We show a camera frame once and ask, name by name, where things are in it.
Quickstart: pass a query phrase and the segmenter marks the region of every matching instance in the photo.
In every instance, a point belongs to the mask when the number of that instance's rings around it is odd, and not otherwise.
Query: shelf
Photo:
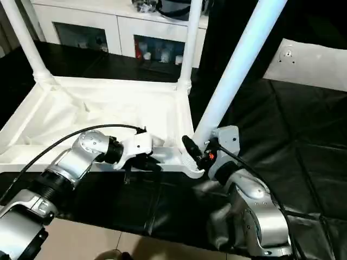
[[[148,20],[182,26],[188,25],[188,21],[166,18],[157,12],[148,14],[137,12],[131,3],[131,0],[31,0],[31,2],[32,4],[37,5],[48,5],[52,7],[99,12],[102,14],[131,17],[140,20]],[[199,22],[199,28],[206,29],[207,25],[208,16],[202,15]]]

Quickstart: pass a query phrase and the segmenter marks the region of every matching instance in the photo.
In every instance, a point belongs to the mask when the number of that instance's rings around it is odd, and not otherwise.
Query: white pole
[[[181,75],[178,79],[178,88],[184,88],[188,92],[190,92],[191,89],[190,76],[195,54],[196,36],[201,16],[201,7],[202,0],[191,0]]]
[[[49,70],[45,67],[33,39],[30,36],[29,30],[21,16],[21,13],[16,5],[15,0],[1,0],[2,6],[7,14],[7,17],[17,35],[17,38],[23,48],[27,59],[34,71],[34,78],[37,82],[44,81],[47,83],[55,83]]]
[[[287,0],[258,1],[194,133],[193,141],[201,150],[205,149],[204,143],[221,122],[286,2]]]

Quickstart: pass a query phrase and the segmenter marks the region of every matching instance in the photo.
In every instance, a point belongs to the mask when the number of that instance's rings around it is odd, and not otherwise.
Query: black cable
[[[228,151],[227,149],[225,149],[223,146],[221,146],[219,143],[214,142],[213,143],[214,146],[216,146],[217,149],[225,152],[227,155],[229,155],[230,157],[232,157],[233,159],[235,159],[238,163],[240,163],[243,167],[245,167],[246,170],[252,172],[258,179],[260,179],[263,183],[266,183],[265,180],[263,179],[262,176],[260,176],[251,166],[249,166],[249,164],[247,162],[245,162],[242,158],[238,157],[237,155],[233,154],[232,152]],[[286,213],[286,210],[284,208],[283,203],[278,199],[278,196],[276,195],[276,193],[273,191],[273,189],[271,189],[269,187],[268,184],[266,184],[268,189],[270,190],[270,193],[272,194],[273,198],[276,200],[278,206],[280,207],[280,211],[282,212],[284,218],[286,219],[287,225],[288,225],[288,233],[289,233],[289,238],[291,240],[291,246],[292,246],[292,251],[293,251],[293,257],[295,260],[299,260],[298,257],[298,253],[297,253],[297,248],[300,249],[298,250],[300,252],[300,256],[302,259],[306,259],[306,257],[303,255],[303,251],[300,247],[300,245],[298,244],[298,242],[294,239],[293,236],[293,232],[292,232],[292,228],[290,226],[290,221],[288,218],[288,215]]]
[[[88,130],[93,130],[93,129],[97,129],[97,128],[106,128],[106,127],[124,127],[124,128],[130,128],[130,129],[135,129],[137,133],[142,133],[145,130],[140,128],[140,127],[136,127],[136,126],[130,126],[130,125],[122,125],[122,124],[118,124],[118,123],[111,123],[111,124],[106,124],[106,125],[97,125],[97,126],[91,126],[91,127],[87,127],[87,128],[83,128],[81,130],[78,130],[76,132],[73,132],[71,134],[66,135],[65,137],[63,137],[62,139],[58,140],[57,142],[55,142],[54,144],[52,144],[51,146],[47,147],[45,150],[43,150],[38,156],[36,156],[33,160],[31,160],[27,165],[24,166],[24,168],[19,172],[18,176],[12,181],[11,185],[7,188],[7,190],[4,192],[4,194],[1,196],[0,198],[0,204],[3,201],[3,199],[6,197],[6,195],[9,193],[9,191],[12,189],[13,185],[19,180],[19,178],[21,176],[23,176],[24,172],[26,172],[30,167],[32,167],[32,165],[34,163],[36,163],[37,160],[39,160],[39,158],[41,158],[42,156],[44,156],[46,153],[48,153],[50,150],[52,150],[54,147],[56,147],[57,145],[61,144],[62,142],[64,142],[65,140],[69,139],[70,137],[73,137],[74,135],[83,133],[85,131]]]

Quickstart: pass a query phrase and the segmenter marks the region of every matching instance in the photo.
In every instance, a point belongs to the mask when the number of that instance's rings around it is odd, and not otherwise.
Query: tiled floor
[[[134,260],[247,260],[61,219],[54,219],[47,230],[49,237],[36,260],[93,260],[100,253],[116,248],[129,252]]]

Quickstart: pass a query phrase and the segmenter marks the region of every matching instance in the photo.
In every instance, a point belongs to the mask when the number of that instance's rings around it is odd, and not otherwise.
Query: white wall
[[[20,45],[10,21],[7,19],[5,10],[0,3],[0,46],[7,54]]]
[[[264,78],[347,91],[347,50],[283,39]]]
[[[30,0],[21,0],[21,2],[23,4],[23,7],[24,7],[24,9],[25,9],[30,21],[31,21],[31,24],[32,24],[37,36],[38,36],[38,39],[41,42],[45,42],[46,39],[44,38],[42,29],[41,29],[40,24],[38,22],[33,4],[31,3]]]

